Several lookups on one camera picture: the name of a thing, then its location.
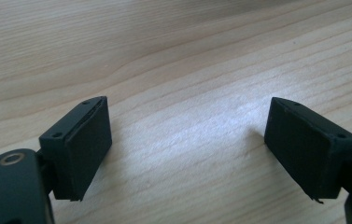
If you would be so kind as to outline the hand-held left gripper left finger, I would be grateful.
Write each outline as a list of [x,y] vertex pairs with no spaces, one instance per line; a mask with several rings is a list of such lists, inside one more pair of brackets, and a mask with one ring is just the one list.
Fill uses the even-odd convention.
[[86,100],[39,137],[40,156],[52,164],[58,200],[80,201],[112,145],[107,98]]

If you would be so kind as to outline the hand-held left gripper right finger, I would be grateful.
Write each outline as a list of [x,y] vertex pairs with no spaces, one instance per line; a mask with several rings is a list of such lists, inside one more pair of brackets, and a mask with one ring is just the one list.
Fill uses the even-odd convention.
[[300,103],[274,97],[264,142],[311,199],[338,197],[341,168],[352,160],[351,132]]

